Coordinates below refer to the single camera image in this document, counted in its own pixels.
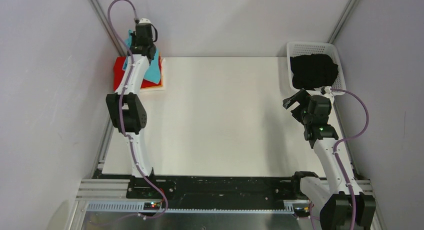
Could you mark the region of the cyan t-shirt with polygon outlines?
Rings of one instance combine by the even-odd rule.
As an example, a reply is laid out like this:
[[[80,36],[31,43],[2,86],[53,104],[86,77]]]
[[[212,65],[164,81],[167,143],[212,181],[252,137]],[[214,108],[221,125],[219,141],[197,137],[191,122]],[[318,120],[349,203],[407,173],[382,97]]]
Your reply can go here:
[[[128,38],[124,41],[125,45],[127,47],[130,47],[131,43],[132,43],[132,34],[134,31],[131,31],[130,29],[128,30]],[[149,86],[156,86],[161,84],[161,80],[162,80],[162,73],[161,73],[161,67],[160,67],[160,52],[159,50],[156,49],[155,55],[154,55],[154,59],[151,61],[150,63],[150,67],[148,68],[148,70],[146,71],[145,75],[144,75],[144,79],[141,85],[141,88],[145,88],[145,82],[150,82],[152,84],[147,84]],[[124,65],[122,67],[122,70],[126,70],[128,64],[128,57],[125,59]]]

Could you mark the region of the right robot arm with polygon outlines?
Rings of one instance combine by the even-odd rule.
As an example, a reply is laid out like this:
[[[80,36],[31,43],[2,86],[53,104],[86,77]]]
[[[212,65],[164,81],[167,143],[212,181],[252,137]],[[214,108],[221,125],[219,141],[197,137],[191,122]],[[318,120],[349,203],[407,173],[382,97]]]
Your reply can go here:
[[[376,200],[364,193],[355,179],[348,153],[341,148],[336,129],[329,123],[333,106],[333,91],[324,87],[321,94],[310,95],[305,89],[283,100],[304,127],[304,138],[317,155],[325,173],[327,185],[312,172],[297,172],[290,192],[297,199],[309,199],[309,211],[319,214],[323,230],[370,230],[376,212]]]

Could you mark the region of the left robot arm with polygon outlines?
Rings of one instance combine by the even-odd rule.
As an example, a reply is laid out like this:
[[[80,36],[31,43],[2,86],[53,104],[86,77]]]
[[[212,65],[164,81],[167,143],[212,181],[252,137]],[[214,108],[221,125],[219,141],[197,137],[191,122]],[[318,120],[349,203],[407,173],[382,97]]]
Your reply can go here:
[[[153,171],[145,141],[147,112],[139,99],[139,92],[157,52],[157,34],[146,18],[135,25],[131,44],[127,47],[127,65],[122,80],[115,93],[106,96],[112,124],[125,137],[131,157],[131,175],[135,178],[147,178]]]

